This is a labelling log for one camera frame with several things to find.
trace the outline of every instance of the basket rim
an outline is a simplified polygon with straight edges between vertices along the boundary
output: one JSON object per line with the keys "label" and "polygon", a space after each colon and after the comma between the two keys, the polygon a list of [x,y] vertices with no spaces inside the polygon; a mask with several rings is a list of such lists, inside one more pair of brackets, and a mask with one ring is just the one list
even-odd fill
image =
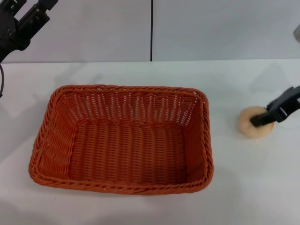
{"label": "basket rim", "polygon": [[72,91],[74,93],[78,92],[89,92],[99,90],[99,92],[111,92],[115,90],[115,92],[134,92],[135,89],[145,89],[145,92],[162,92],[164,94],[167,93],[176,93],[183,95],[190,95],[198,98],[201,101],[204,101],[203,104],[204,109],[209,114],[208,100],[206,95],[193,88],[180,88],[180,87],[165,87],[165,86],[117,86],[117,85],[66,85],[59,87],[54,91],[51,95],[47,110],[44,116],[44,120],[42,126],[39,130],[39,133],[34,141],[32,155],[30,158],[29,164],[29,174],[30,177],[39,184],[46,186],[55,186],[58,188],[67,188],[67,189],[78,189],[78,190],[91,190],[91,191],[101,191],[101,192],[111,192],[110,190],[116,189],[120,192],[121,189],[125,188],[126,190],[132,190],[131,194],[147,194],[148,192],[163,192],[161,194],[165,194],[168,190],[172,190],[174,193],[174,189],[177,189],[178,193],[190,193],[199,191],[204,189],[209,185],[212,180],[213,175],[213,159],[212,159],[212,150],[211,150],[211,141],[210,141],[210,121],[209,119],[205,120],[207,123],[207,132],[204,132],[205,137],[207,138],[208,146],[205,148],[205,154],[203,154],[203,163],[204,170],[203,177],[200,180],[196,180],[193,182],[187,182],[182,184],[170,184],[170,185],[156,185],[156,184],[135,184],[132,182],[112,182],[108,180],[100,180],[100,181],[79,181],[79,180],[70,180],[70,179],[60,179],[57,177],[50,177],[42,174],[39,171],[39,163],[40,159],[43,155],[43,150],[41,150],[43,141],[45,139],[43,137],[47,136],[48,128],[49,128],[49,119],[51,118],[51,112],[53,108],[56,107],[56,103],[58,101],[59,96],[64,92]]}

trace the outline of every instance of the woven pattern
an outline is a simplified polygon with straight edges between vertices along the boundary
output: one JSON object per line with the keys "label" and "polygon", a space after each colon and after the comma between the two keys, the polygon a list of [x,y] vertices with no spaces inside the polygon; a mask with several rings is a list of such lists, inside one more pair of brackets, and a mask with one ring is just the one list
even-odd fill
{"label": "woven pattern", "polygon": [[207,98],[185,88],[63,86],[49,101],[29,173],[55,188],[202,190],[213,175]]}

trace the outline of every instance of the white tabletop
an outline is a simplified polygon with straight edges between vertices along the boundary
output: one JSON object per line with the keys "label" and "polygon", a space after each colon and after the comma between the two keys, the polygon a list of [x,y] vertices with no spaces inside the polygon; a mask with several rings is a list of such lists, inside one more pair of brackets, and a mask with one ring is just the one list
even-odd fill
{"label": "white tabletop", "polygon": [[[298,225],[300,113],[266,138],[239,134],[240,111],[300,85],[300,60],[4,64],[1,225]],[[206,93],[215,173],[194,194],[125,196],[44,187],[28,174],[52,92],[66,84],[192,87]]]}

